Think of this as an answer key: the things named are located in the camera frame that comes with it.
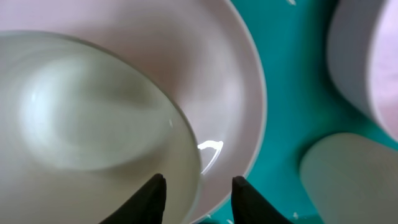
black object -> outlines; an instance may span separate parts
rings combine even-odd
[[[261,194],[244,178],[232,178],[232,213],[235,224],[290,224]]]
[[[161,224],[166,204],[166,179],[155,174],[101,224]]]
[[[101,224],[161,224],[165,203],[166,180],[155,174]],[[235,224],[291,224],[244,177],[232,179],[231,203]]]

teal table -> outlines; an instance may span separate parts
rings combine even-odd
[[[320,138],[351,132],[398,148],[342,99],[328,78],[326,32],[337,0],[296,2],[233,0],[260,53],[268,94],[264,143],[248,181],[287,218],[317,214],[300,183],[299,163]],[[212,219],[233,220],[230,203]]]

